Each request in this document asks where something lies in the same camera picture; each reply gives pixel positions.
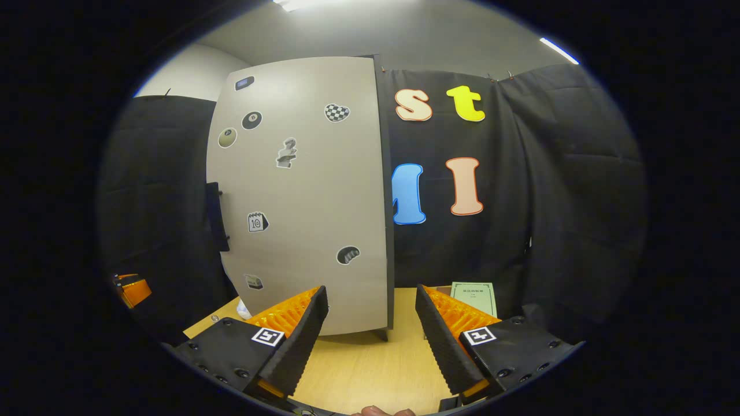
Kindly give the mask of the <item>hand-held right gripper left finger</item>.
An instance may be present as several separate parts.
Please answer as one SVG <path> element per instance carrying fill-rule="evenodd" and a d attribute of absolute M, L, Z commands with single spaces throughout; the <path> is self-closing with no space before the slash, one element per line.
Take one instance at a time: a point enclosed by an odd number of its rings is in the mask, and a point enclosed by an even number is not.
<path fill-rule="evenodd" d="M 267 403 L 294 394 L 330 306 L 325 286 L 295 295 L 246 321 L 221 318 L 168 352 L 227 389 Z"/>

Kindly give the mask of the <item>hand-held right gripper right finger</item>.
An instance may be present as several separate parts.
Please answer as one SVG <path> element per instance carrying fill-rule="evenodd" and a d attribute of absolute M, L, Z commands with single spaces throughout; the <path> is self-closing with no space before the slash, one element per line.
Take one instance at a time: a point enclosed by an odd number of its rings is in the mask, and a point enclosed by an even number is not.
<path fill-rule="evenodd" d="M 422 284 L 417 286 L 415 310 L 459 405 L 536 381 L 583 347 L 555 337 L 521 315 L 495 318 Z"/>

